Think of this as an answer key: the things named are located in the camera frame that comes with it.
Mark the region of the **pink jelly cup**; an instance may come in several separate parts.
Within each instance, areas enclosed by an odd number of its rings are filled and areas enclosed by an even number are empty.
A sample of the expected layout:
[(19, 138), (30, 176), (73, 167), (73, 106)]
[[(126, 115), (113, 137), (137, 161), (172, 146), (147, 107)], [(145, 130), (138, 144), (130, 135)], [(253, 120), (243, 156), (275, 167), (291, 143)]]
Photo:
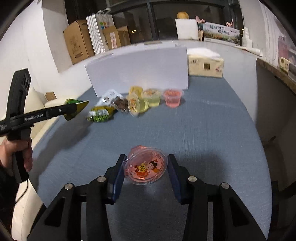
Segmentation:
[(180, 105), (182, 96), (182, 90), (167, 89), (163, 92), (163, 97), (165, 99), (166, 106), (170, 108), (177, 108)]
[(123, 163), (123, 170), (129, 182), (146, 185), (161, 178), (167, 166), (168, 158), (162, 150), (138, 145), (131, 149)]

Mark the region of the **pale yellow jelly cup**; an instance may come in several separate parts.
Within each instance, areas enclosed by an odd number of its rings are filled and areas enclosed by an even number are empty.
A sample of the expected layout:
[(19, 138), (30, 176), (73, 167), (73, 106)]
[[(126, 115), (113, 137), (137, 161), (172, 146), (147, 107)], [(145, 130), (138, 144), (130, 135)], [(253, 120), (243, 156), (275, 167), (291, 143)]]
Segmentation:
[(161, 92), (157, 89), (147, 89), (142, 93), (142, 97), (148, 101), (149, 107), (157, 107), (161, 101)]

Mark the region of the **green seaweed snack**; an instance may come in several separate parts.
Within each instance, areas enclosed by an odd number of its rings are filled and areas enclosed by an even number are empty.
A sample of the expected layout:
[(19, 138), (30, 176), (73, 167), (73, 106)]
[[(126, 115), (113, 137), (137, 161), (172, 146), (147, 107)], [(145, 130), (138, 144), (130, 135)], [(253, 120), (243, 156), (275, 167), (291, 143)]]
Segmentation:
[(64, 118), (67, 121), (72, 120), (75, 118), (87, 105), (88, 100), (77, 100), (77, 99), (66, 99), (65, 105), (70, 105), (69, 109), (64, 114)]

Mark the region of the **yellow snack bag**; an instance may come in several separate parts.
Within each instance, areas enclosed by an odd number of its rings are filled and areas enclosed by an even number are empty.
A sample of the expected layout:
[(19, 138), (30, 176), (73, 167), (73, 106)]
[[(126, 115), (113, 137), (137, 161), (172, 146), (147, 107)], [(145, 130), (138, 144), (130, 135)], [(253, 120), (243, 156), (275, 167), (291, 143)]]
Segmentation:
[(86, 120), (93, 123), (102, 123), (110, 120), (116, 109), (110, 106), (95, 106), (93, 107), (86, 116)]

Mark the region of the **white dried fruit packet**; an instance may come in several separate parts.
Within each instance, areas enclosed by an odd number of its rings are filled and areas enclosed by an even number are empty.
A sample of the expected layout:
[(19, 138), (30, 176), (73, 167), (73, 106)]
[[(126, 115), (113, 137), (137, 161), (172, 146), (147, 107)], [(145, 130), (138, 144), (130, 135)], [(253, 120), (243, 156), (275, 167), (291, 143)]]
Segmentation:
[(114, 89), (104, 93), (95, 106), (108, 106), (115, 108), (117, 111), (128, 113), (128, 100)]

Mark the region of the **tall brown cardboard box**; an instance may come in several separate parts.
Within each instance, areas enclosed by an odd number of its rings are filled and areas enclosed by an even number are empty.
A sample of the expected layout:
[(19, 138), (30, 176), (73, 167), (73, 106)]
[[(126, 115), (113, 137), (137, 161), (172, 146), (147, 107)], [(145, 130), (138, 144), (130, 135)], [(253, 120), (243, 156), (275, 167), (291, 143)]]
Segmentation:
[(95, 55), (86, 20), (74, 21), (63, 33), (72, 64)]

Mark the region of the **small open cardboard box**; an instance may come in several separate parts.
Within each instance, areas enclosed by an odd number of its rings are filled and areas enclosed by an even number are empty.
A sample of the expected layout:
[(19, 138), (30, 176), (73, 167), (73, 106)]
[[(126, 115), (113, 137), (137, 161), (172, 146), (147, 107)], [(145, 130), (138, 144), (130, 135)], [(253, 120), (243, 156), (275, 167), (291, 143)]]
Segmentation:
[(103, 30), (103, 34), (110, 50), (131, 44), (127, 26), (121, 28), (110, 26)]

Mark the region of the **blue table mat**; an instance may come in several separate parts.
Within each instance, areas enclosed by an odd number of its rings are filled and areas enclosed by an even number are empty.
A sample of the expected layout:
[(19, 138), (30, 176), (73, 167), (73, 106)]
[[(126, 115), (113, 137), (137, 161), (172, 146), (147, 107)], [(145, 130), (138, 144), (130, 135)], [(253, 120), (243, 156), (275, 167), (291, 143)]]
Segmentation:
[[(85, 117), (98, 102), (91, 87), (79, 99), (88, 106), (74, 119), (57, 118), (33, 149), (30, 181), (48, 206), (66, 183), (88, 184), (120, 154), (143, 145), (174, 154), (179, 165), (205, 183), (227, 182), (265, 237), (272, 197), (267, 160), (255, 124), (224, 78), (189, 77), (177, 108), (164, 103), (139, 117), (116, 113), (104, 123)], [(168, 172), (149, 185), (125, 180), (107, 206), (112, 240), (182, 240), (187, 206), (174, 196)]]

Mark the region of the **white dotted shopping bag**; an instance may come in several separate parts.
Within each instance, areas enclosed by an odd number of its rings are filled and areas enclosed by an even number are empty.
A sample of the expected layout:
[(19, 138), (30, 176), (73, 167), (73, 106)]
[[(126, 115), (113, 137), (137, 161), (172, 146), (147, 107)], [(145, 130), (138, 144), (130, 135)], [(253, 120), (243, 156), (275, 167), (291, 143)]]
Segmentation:
[(109, 50), (103, 30), (114, 26), (111, 8), (105, 8), (86, 17), (87, 27), (95, 55)]

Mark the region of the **white open cardboard box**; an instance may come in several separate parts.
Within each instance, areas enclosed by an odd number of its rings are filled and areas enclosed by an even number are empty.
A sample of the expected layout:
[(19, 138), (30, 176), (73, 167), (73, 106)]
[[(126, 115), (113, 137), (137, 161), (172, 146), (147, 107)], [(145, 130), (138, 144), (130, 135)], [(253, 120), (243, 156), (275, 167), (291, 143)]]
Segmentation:
[(98, 97), (110, 89), (128, 93), (132, 86), (185, 90), (189, 85), (185, 46), (109, 55), (87, 64), (86, 71)]

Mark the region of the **yellow tissue pack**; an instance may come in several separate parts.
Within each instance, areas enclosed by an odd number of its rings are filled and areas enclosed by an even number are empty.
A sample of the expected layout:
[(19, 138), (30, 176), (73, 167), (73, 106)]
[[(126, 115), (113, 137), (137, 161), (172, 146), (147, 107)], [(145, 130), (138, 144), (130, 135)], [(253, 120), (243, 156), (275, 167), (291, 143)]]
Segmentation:
[(207, 48), (187, 49), (188, 71), (192, 76), (222, 78), (224, 59)]

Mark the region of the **white foam box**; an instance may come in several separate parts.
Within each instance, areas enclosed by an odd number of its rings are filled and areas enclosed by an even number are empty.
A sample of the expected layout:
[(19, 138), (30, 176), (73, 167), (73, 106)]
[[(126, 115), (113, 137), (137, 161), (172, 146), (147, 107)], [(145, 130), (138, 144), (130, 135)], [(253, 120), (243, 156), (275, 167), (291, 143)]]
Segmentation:
[(175, 19), (179, 40), (199, 40), (198, 23), (195, 19)]

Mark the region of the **orange pomelo fruit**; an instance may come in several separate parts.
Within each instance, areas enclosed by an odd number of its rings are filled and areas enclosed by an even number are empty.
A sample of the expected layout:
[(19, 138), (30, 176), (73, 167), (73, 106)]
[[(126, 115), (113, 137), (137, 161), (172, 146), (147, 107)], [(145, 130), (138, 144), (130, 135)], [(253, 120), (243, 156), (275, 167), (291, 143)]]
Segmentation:
[(180, 11), (177, 13), (178, 19), (189, 19), (189, 15), (185, 11)]

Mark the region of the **printed landscape carton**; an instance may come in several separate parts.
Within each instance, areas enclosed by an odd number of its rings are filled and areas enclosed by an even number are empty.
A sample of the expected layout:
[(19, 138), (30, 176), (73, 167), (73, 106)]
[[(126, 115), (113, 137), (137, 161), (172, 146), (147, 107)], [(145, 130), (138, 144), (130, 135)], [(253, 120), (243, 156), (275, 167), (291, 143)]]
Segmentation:
[(235, 28), (219, 25), (215, 23), (203, 23), (205, 41), (222, 41), (230, 45), (240, 45), (240, 31)]

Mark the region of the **white plastic bottle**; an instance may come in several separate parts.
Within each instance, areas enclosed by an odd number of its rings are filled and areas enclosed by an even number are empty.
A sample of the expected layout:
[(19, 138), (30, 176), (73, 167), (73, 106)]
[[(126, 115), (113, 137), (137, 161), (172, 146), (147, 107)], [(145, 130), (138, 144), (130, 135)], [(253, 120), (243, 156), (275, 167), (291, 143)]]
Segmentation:
[(242, 32), (242, 37), (241, 37), (241, 46), (242, 47), (247, 47), (247, 48), (252, 48), (253, 42), (249, 37), (249, 31), (247, 27), (244, 27), (243, 32)]

